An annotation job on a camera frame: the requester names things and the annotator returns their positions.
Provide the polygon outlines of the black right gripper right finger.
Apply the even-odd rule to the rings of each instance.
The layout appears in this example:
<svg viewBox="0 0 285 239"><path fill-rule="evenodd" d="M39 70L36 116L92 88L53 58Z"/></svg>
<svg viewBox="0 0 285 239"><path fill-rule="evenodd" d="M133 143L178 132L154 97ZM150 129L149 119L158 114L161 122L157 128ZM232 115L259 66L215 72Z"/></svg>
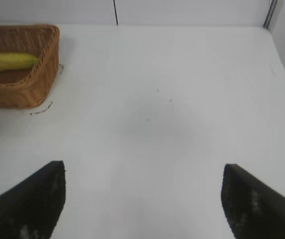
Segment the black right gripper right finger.
<svg viewBox="0 0 285 239"><path fill-rule="evenodd" d="M226 164L221 204L236 239L285 239L285 197L237 164Z"/></svg>

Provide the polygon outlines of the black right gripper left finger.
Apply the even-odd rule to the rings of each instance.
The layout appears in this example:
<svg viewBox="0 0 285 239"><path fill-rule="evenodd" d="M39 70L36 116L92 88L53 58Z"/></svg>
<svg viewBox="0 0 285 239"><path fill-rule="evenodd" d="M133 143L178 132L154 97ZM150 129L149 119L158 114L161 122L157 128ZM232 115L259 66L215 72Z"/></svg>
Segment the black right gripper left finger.
<svg viewBox="0 0 285 239"><path fill-rule="evenodd" d="M0 195L0 239L49 239L66 201L63 161L51 161Z"/></svg>

